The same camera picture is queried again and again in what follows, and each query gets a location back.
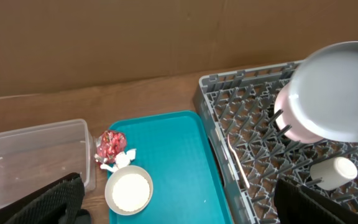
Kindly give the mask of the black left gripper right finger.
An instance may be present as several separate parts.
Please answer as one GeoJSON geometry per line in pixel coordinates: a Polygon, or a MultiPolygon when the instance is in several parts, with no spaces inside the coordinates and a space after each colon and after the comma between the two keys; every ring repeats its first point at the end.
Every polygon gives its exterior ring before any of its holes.
{"type": "Polygon", "coordinates": [[[358,214],[286,177],[277,181],[273,202],[281,224],[358,224],[358,214]]]}

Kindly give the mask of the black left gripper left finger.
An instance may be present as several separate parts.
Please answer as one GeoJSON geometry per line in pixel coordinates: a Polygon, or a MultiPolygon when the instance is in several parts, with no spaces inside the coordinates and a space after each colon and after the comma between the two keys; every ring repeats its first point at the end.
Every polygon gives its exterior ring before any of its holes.
{"type": "Polygon", "coordinates": [[[72,172],[0,209],[0,224],[75,224],[81,216],[85,186],[72,172]]]}

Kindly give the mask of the white paper cup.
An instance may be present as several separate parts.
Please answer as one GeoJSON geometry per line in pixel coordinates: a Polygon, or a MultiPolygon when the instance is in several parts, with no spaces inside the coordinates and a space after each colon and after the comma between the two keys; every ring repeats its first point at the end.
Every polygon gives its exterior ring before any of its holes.
{"type": "Polygon", "coordinates": [[[313,180],[320,180],[317,184],[323,190],[334,190],[358,176],[356,165],[348,158],[335,157],[310,167],[313,180]]]}

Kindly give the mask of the grey bowl of rice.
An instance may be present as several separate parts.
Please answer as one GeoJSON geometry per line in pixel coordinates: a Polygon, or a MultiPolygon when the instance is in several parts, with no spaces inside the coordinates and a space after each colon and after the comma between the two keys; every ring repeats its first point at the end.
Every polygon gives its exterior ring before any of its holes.
{"type": "Polygon", "coordinates": [[[149,173],[139,166],[126,166],[113,172],[105,185],[108,207],[118,215],[135,215],[150,202],[154,191],[149,173]]]}

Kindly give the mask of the pink round plate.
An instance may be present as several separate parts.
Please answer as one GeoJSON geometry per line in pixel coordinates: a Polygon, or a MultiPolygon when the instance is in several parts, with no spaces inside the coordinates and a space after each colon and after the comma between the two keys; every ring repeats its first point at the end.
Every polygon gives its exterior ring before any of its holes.
{"type": "Polygon", "coordinates": [[[283,113],[279,115],[275,122],[279,130],[283,130],[287,125],[290,125],[291,128],[284,133],[284,135],[291,139],[292,141],[299,141],[303,144],[316,143],[323,138],[321,136],[315,135],[309,130],[307,130],[293,115],[292,110],[289,105],[289,90],[290,84],[286,84],[278,93],[275,104],[274,104],[274,113],[282,110],[283,113]]]}

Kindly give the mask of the red candy wrapper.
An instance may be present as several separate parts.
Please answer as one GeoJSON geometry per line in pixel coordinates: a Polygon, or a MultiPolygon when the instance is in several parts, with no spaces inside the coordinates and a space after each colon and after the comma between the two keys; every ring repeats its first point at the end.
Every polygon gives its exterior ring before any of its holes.
{"type": "Polygon", "coordinates": [[[116,156],[127,146],[124,133],[107,130],[96,140],[96,154],[94,158],[100,164],[115,163],[116,156]]]}

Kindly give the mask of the grey round plate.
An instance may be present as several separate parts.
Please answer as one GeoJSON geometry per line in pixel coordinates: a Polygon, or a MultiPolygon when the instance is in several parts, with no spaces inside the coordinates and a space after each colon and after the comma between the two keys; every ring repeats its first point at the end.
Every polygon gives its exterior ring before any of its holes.
{"type": "Polygon", "coordinates": [[[296,69],[288,87],[295,119],[325,139],[358,142],[358,41],[324,47],[296,69]]]}

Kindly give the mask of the pink plastic fork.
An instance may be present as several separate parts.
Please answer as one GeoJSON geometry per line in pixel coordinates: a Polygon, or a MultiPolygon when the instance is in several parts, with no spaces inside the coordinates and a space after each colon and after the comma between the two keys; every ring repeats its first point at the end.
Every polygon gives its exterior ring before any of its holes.
{"type": "Polygon", "coordinates": [[[230,143],[230,137],[229,136],[227,136],[227,145],[228,145],[228,148],[229,148],[231,154],[234,156],[234,160],[235,160],[235,162],[237,164],[237,168],[239,170],[239,177],[242,180],[243,186],[244,186],[244,188],[246,190],[248,190],[250,188],[250,183],[249,183],[249,181],[247,179],[247,176],[246,176],[246,174],[245,174],[245,172],[244,172],[244,170],[242,168],[242,164],[241,164],[241,162],[240,162],[240,160],[239,160],[239,158],[237,156],[237,153],[236,153],[236,151],[234,150],[234,148],[232,147],[232,145],[230,143]]]}

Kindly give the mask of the white wrapper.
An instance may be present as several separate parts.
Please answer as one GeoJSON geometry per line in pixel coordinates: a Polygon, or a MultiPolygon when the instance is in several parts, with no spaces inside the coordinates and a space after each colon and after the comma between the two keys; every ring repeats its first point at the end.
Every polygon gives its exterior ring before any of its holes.
{"type": "Polygon", "coordinates": [[[114,173],[123,167],[129,166],[131,162],[135,159],[135,157],[136,149],[130,149],[127,152],[120,152],[116,156],[115,162],[112,167],[104,162],[99,166],[99,168],[114,173]]]}

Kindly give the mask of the grey dishwasher rack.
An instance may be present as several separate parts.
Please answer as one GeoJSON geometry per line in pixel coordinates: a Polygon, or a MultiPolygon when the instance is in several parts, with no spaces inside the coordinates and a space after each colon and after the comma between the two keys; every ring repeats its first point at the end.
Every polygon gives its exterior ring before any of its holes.
{"type": "Polygon", "coordinates": [[[303,144],[288,139],[275,122],[273,107],[299,62],[280,63],[200,78],[194,104],[217,158],[226,200],[235,223],[278,223],[273,202],[282,177],[303,184],[358,213],[358,176],[326,191],[310,176],[313,164],[334,157],[350,159],[358,169],[358,142],[321,140],[303,144]],[[250,183],[246,190],[227,145],[227,136],[250,183]]]}

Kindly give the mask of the clear plastic bin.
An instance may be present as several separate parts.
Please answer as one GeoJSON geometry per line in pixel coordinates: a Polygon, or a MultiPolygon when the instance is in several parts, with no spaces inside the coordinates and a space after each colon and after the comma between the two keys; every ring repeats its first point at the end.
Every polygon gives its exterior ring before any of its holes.
{"type": "Polygon", "coordinates": [[[94,190],[94,152],[83,119],[0,133],[0,209],[72,172],[94,190]]]}

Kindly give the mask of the teal plastic tray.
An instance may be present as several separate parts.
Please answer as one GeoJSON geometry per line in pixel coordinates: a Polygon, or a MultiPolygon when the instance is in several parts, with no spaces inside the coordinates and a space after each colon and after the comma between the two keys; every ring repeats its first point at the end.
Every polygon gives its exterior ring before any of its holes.
{"type": "Polygon", "coordinates": [[[118,121],[136,149],[133,165],[151,176],[151,201],[135,215],[109,212],[110,224],[232,223],[219,171],[201,118],[179,111],[118,121]]]}

